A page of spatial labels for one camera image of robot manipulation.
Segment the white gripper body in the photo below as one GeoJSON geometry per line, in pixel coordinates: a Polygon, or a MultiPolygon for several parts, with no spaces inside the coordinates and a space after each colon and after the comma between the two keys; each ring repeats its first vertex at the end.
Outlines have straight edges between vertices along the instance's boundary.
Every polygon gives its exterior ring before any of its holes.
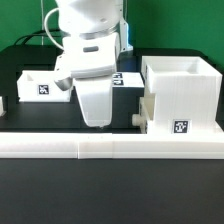
{"type": "Polygon", "coordinates": [[[76,79],[75,88],[86,125],[109,125],[112,120],[112,77],[76,79]]]}

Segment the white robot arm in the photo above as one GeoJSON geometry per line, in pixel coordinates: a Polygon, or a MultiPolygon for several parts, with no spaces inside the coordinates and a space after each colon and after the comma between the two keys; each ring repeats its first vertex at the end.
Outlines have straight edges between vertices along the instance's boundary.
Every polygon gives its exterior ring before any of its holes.
{"type": "Polygon", "coordinates": [[[55,64],[55,84],[75,88],[83,119],[89,127],[112,120],[113,75],[117,60],[130,51],[123,0],[55,0],[62,50],[55,64]]]}

